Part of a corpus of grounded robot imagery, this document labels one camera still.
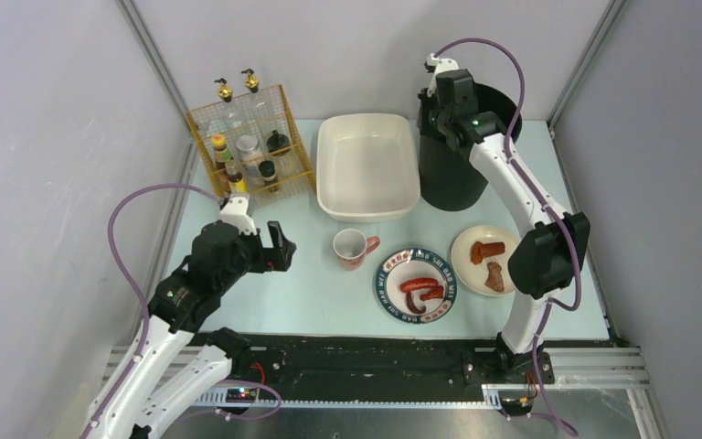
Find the black trash bin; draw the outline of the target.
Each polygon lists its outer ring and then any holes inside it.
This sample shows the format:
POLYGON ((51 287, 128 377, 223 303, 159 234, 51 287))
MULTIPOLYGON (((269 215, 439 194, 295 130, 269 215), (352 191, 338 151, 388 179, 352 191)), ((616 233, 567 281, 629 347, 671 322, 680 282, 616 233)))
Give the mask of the black trash bin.
MULTIPOLYGON (((507 124, 516 104, 493 87, 475 83, 480 112, 491 111, 507 124)), ((450 150, 445 137, 430 124, 430 111, 437 107, 437 98, 428 97, 422 89, 417 126, 420 134, 419 173, 421 196, 433 207, 445 211, 461 211, 472 207, 483 195, 488 181, 467 161, 450 150)))

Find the pink ceramic mug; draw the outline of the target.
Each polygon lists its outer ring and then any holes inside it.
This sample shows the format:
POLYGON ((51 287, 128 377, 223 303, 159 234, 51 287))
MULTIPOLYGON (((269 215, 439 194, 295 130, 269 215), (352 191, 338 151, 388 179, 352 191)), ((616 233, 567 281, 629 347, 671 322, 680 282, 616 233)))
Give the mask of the pink ceramic mug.
POLYGON ((347 271, 358 269, 366 257, 381 243, 378 236, 366 236, 357 229, 340 230, 333 239, 333 250, 347 271))

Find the yellow label sauce bottle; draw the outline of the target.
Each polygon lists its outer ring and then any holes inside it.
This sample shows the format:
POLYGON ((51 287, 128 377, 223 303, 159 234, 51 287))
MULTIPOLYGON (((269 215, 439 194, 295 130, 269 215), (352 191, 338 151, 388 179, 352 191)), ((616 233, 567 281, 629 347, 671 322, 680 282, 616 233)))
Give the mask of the yellow label sauce bottle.
POLYGON ((243 177, 241 165, 234 159, 225 163, 231 194, 248 193, 246 181, 243 177))

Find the small black cap jar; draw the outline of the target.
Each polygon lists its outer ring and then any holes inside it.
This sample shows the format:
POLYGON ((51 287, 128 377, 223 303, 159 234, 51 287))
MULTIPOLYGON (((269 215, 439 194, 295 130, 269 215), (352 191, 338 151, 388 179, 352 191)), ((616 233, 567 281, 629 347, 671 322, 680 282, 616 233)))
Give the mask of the small black cap jar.
POLYGON ((258 169, 266 189, 271 193, 279 192, 281 189, 277 176, 276 165, 271 160, 260 162, 258 169))

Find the white rectangular basin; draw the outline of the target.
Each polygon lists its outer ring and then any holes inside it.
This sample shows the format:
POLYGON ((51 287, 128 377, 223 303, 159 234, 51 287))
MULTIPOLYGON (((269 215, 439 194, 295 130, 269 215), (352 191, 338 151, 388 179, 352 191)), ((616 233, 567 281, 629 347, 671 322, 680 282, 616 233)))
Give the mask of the white rectangular basin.
POLYGON ((388 113, 346 114, 323 121, 315 178, 318 204, 334 220, 404 217, 420 201, 411 123, 388 113))

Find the black lid spice jar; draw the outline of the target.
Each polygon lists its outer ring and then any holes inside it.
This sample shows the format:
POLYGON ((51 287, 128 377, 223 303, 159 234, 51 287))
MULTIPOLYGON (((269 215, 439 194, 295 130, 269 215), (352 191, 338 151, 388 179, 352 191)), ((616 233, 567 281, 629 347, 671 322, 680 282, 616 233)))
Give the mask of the black lid spice jar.
POLYGON ((278 130, 272 130, 266 141, 273 163, 278 168, 279 178, 285 179, 297 174, 298 159, 290 138, 278 130))

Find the red label sauce bottle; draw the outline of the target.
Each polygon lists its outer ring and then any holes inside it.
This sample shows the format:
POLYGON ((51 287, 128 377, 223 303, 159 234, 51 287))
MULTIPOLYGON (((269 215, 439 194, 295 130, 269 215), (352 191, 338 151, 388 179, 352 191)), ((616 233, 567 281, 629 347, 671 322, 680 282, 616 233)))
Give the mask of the red label sauce bottle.
POLYGON ((213 160, 216 170, 226 168, 226 163, 232 159, 228 142, 224 134, 212 134, 210 137, 213 147, 213 160))

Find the white lid spice jar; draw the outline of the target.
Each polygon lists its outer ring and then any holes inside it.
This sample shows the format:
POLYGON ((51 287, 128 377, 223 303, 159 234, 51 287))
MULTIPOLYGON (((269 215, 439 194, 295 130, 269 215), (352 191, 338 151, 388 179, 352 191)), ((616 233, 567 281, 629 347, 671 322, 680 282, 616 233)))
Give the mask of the white lid spice jar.
POLYGON ((250 177, 252 184, 257 187, 263 185, 258 166, 264 160, 259 138, 253 134, 243 134, 235 143, 239 151, 240 162, 250 177))

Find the blue rimmed plate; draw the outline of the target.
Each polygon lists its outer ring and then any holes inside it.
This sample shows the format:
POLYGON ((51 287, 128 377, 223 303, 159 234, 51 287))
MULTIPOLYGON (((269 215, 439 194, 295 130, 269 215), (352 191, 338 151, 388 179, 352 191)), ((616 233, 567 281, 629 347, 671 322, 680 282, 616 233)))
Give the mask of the blue rimmed plate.
POLYGON ((377 267, 372 280, 374 294, 383 309, 398 321, 413 325, 433 323, 451 310, 457 297, 457 276, 447 261, 436 252, 411 247, 391 253, 377 267), (427 309, 413 315, 406 306, 399 286, 414 278, 430 277, 441 282, 444 298, 421 301, 427 309))

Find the clear glass oil bottle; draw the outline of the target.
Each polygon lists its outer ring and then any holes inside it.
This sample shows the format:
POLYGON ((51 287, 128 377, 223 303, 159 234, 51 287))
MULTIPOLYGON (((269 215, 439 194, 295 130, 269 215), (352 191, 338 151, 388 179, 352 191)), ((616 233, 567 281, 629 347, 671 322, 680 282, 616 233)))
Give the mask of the clear glass oil bottle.
POLYGON ((252 132, 266 142, 273 131, 288 134, 289 126, 283 103, 282 86, 261 85, 253 69, 241 72, 245 77, 244 85, 248 94, 242 97, 245 114, 250 119, 252 132))

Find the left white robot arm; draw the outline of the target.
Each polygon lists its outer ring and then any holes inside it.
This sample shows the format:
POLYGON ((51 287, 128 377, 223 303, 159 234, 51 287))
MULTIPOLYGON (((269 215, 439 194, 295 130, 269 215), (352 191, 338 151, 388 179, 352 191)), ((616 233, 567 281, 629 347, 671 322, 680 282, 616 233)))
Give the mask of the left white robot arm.
POLYGON ((190 254, 157 286, 142 335, 90 405, 82 437, 159 438, 202 393, 244 366, 250 342, 222 327, 173 378, 160 381, 239 279, 290 268, 296 245, 279 222, 267 224, 270 248, 246 225, 221 219, 194 238, 190 254))

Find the cream round plate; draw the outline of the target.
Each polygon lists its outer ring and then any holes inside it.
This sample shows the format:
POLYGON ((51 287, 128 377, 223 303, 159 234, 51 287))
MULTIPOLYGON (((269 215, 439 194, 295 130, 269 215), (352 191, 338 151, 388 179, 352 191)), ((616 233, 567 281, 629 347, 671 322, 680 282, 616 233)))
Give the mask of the cream round plate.
POLYGON ((473 226, 461 232, 453 241, 452 267, 461 282, 475 293, 494 297, 512 294, 516 291, 516 286, 508 270, 508 263, 519 242, 520 239, 507 229, 491 225, 473 226), (470 261, 470 248, 476 241, 483 243, 503 241, 506 251, 502 255, 484 259, 479 265, 473 265, 470 261), (489 262, 498 262, 503 268, 505 291, 501 294, 491 291, 484 285, 488 274, 486 265, 489 262))

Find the brown meat piece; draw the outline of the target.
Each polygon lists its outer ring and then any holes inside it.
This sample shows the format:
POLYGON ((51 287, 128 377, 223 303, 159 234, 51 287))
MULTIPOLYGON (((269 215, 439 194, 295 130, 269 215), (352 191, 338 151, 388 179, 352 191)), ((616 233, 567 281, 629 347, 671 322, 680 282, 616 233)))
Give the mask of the brown meat piece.
POLYGON ((495 293, 503 293, 505 291, 505 282, 503 276, 503 268, 498 262, 489 262, 486 265, 487 277, 484 285, 495 293))

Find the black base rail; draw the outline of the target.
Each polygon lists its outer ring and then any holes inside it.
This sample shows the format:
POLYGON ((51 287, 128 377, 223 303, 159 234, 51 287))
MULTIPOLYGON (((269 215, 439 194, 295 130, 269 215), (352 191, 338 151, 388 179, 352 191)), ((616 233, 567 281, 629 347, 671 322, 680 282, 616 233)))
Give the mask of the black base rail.
POLYGON ((262 380, 286 402, 486 402, 483 387, 529 390, 555 381, 541 351, 508 359, 490 339, 396 339, 248 334, 236 379, 262 380), (535 373, 538 365, 540 372, 535 373))

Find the aluminium frame post left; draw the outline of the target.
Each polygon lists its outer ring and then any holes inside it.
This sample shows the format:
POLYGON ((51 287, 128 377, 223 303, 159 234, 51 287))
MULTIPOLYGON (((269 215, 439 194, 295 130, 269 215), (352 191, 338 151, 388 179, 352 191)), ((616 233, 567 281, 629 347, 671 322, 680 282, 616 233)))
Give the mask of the aluminium frame post left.
POLYGON ((152 32, 144 20, 138 5, 133 0, 116 0, 115 4, 120 9, 126 24, 133 33, 135 41, 141 48, 177 116, 189 132, 191 126, 186 118, 186 114, 189 111, 186 100, 182 96, 176 80, 154 40, 152 32))

